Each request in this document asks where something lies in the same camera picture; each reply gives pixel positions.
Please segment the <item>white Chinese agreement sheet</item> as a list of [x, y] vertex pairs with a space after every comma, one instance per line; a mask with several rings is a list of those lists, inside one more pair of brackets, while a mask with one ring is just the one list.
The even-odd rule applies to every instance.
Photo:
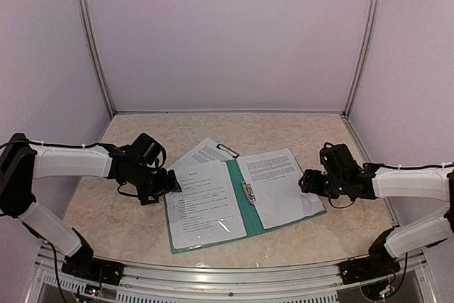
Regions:
[[171, 253], [247, 236], [228, 167], [213, 161], [175, 170], [181, 192], [165, 196]]

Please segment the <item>white printed top sheet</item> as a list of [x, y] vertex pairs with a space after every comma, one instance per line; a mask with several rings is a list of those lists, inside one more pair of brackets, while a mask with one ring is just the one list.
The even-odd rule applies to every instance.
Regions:
[[236, 162], [252, 190], [254, 207], [265, 230], [326, 213], [317, 195], [301, 191], [303, 173], [290, 149], [240, 156]]

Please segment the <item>green file folder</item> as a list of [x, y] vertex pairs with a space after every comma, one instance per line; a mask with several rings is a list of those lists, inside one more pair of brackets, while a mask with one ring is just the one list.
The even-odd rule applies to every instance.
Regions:
[[243, 179], [243, 176], [241, 175], [241, 172], [239, 170], [239, 166], [238, 166], [236, 160], [228, 160], [228, 161], [221, 161], [221, 162], [225, 162], [228, 167], [228, 172], [229, 172], [229, 175], [231, 178], [233, 189], [236, 194], [237, 203], [238, 203], [238, 206], [239, 206], [239, 209], [241, 212], [241, 216], [243, 218], [243, 222], [245, 224], [247, 236], [244, 238], [260, 236], [267, 232], [275, 231], [275, 230], [279, 229], [279, 228], [274, 228], [274, 229], [265, 230], [262, 227], [262, 224], [260, 222], [258, 213], [255, 210], [255, 207], [250, 205], [248, 200], [246, 199], [245, 193], [242, 188], [242, 183], [245, 182], [245, 180]]

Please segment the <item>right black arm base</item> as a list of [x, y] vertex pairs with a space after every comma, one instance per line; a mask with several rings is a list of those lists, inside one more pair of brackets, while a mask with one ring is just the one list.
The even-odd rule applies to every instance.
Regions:
[[369, 247], [367, 256], [349, 258], [338, 264], [344, 285], [372, 280], [401, 270], [397, 258], [392, 257], [384, 246], [393, 230], [394, 228], [390, 228], [382, 232]]

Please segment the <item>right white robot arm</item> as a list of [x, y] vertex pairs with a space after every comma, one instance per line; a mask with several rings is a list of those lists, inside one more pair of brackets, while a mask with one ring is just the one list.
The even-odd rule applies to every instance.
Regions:
[[359, 165], [345, 144], [325, 143], [321, 170], [307, 169], [300, 190], [327, 199], [383, 199], [400, 204], [398, 227], [383, 232], [370, 246], [363, 272], [378, 277], [395, 259], [415, 249], [453, 238], [453, 164], [419, 166], [365, 162]]

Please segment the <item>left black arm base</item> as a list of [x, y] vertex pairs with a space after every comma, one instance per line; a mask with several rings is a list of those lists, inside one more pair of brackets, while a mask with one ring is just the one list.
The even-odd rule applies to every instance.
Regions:
[[82, 235], [72, 228], [81, 246], [71, 256], [66, 255], [62, 272], [101, 284], [119, 286], [125, 265], [120, 262], [94, 257], [94, 251]]

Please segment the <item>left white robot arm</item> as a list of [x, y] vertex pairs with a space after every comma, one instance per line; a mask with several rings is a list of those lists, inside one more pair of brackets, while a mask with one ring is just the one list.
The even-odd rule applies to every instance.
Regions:
[[140, 134], [131, 144], [65, 145], [34, 141], [15, 133], [1, 144], [1, 215], [19, 220], [31, 233], [71, 258], [72, 267], [85, 278], [99, 271], [99, 261], [86, 241], [61, 217], [40, 202], [35, 189], [52, 189], [64, 202], [83, 177], [112, 180], [119, 187], [135, 188], [131, 196], [146, 206], [172, 192], [180, 192], [174, 170], [165, 169], [165, 149], [149, 135]]

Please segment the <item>white paper stack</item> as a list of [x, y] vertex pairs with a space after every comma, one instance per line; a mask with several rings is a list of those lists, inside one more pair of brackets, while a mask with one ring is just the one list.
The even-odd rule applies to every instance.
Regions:
[[216, 148], [218, 143], [207, 137], [189, 152], [170, 165], [171, 169], [191, 167], [213, 161], [235, 160], [228, 153]]

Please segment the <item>loose metal clip bar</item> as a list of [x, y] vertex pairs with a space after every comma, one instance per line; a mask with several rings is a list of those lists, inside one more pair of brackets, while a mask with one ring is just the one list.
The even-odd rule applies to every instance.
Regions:
[[228, 146], [226, 146], [222, 143], [218, 143], [216, 145], [216, 148], [219, 150], [222, 150], [225, 153], [228, 153], [233, 159], [236, 159], [240, 156], [239, 153], [237, 153], [236, 151], [234, 151], [233, 149], [229, 148]]

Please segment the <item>aluminium front rail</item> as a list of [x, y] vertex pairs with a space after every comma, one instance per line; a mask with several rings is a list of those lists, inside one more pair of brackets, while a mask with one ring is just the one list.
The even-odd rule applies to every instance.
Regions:
[[56, 272], [62, 255], [41, 247], [22, 302], [368, 302], [365, 292], [390, 281], [387, 302], [440, 302], [421, 251], [400, 259], [402, 271], [345, 284], [338, 261], [268, 268], [188, 268], [124, 262], [118, 283], [96, 283]]

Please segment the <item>left aluminium corner post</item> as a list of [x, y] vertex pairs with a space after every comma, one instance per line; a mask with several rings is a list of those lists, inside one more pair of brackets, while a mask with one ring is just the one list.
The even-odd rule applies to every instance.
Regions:
[[98, 84], [99, 91], [101, 93], [101, 98], [106, 108], [106, 111], [109, 115], [109, 118], [112, 119], [116, 115], [116, 110], [114, 106], [114, 101], [109, 90], [109, 86], [106, 81], [106, 77], [104, 75], [99, 49], [96, 44], [94, 28], [89, 11], [89, 1], [77, 0], [77, 3], [82, 21], [82, 30], [86, 40], [89, 58], [92, 62], [92, 66], [94, 69], [96, 82]]

